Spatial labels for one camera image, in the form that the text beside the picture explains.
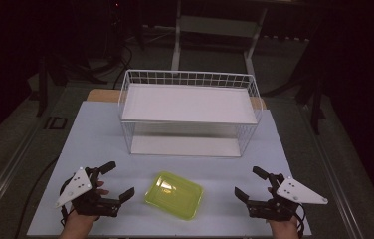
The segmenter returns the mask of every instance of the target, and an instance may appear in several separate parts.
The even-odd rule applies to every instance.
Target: table top
[[[92,91],[89,101],[102,91]],[[241,158],[180,157],[129,154],[115,103],[117,92],[104,91],[106,102],[83,102],[54,169],[29,236],[60,234],[61,213],[54,208],[61,185],[81,166],[96,167],[108,161],[116,169],[101,177],[108,198],[134,186],[135,195],[124,203],[117,218],[103,217],[91,236],[110,237],[256,237],[271,236],[262,219],[250,218],[234,195],[238,186],[253,200],[266,201],[269,183],[252,173],[253,166],[291,175],[270,111],[265,110],[258,129]],[[144,194],[160,171],[169,171],[204,188],[201,205],[191,221],[178,219],[144,202]],[[305,234],[310,234],[306,223]]]

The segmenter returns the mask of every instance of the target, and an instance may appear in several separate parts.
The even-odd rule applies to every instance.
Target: dark background
[[[136,14],[141,16],[143,24],[149,26],[173,26],[175,2],[142,1]],[[0,123],[31,94],[26,81],[38,72],[41,55],[53,49],[74,62],[82,63],[87,52],[97,52],[95,47],[84,48],[86,45],[80,41],[80,35],[89,30],[107,31],[109,21],[100,17],[107,16],[106,9],[98,6],[91,14],[82,9],[85,14],[82,20],[91,17],[95,20],[89,28],[81,31],[81,22],[76,20],[71,3],[56,0],[0,1]],[[308,9],[296,4],[272,6],[263,34],[279,36],[281,40],[288,36],[314,40],[310,41],[311,47],[304,54],[300,67],[323,72],[323,91],[331,97],[374,184],[374,1],[326,3],[340,6],[341,10]],[[203,9],[201,4],[192,1],[186,9],[216,15],[224,14],[226,9]],[[324,19],[323,27],[315,24],[323,20],[320,18]],[[94,35],[99,39],[103,37],[101,31]]]

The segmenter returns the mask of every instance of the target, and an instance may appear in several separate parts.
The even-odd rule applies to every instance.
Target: dark floor
[[[153,40],[159,35],[146,36],[150,43],[144,51],[128,41],[132,51],[130,66],[134,69],[169,70],[172,60],[171,35]],[[244,73],[243,55],[236,48],[229,51],[188,44],[181,52],[180,70]],[[253,56],[260,92],[285,83],[294,69],[305,42],[274,39],[259,41]],[[124,58],[129,58],[128,51]],[[61,152],[79,106],[94,88],[111,88],[121,68],[101,76],[106,86],[80,80],[66,87],[50,87],[50,106],[44,117],[37,119],[37,102],[24,101],[0,125],[0,175],[7,163],[20,158],[10,181],[0,181],[4,192],[0,200],[0,238],[11,238],[16,232],[26,198],[30,201],[25,212],[19,238],[25,234],[43,194],[52,168],[40,179],[32,195],[35,180]],[[326,119],[320,123],[320,136],[309,126],[308,106],[293,99],[297,89],[273,98],[265,98],[272,111],[284,151],[294,177],[329,199],[326,206],[306,205],[311,238],[374,238],[374,189],[355,149],[337,118],[329,98],[324,97],[322,110]],[[65,129],[43,129],[47,117],[69,120]]]

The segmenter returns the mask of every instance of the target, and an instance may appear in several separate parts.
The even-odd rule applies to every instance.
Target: yellow-green plastic container
[[[161,171],[146,192],[145,201],[181,219],[196,215],[203,188],[197,183],[167,171]]]

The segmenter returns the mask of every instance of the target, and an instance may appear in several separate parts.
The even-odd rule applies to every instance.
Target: top shelf
[[[123,121],[257,124],[247,89],[130,84]]]

